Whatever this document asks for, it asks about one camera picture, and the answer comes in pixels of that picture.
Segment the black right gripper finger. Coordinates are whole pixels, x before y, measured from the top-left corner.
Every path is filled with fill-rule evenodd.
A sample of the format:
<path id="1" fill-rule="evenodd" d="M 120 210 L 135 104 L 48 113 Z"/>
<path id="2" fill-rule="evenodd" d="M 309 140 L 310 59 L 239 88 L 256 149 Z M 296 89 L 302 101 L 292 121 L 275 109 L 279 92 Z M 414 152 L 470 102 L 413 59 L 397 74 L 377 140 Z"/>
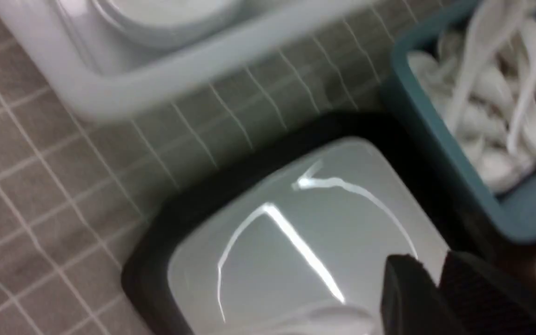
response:
<path id="1" fill-rule="evenodd" d="M 448 252 L 438 283 L 391 255 L 380 314 L 386 335 L 536 335 L 536 291 L 470 253 Z"/>

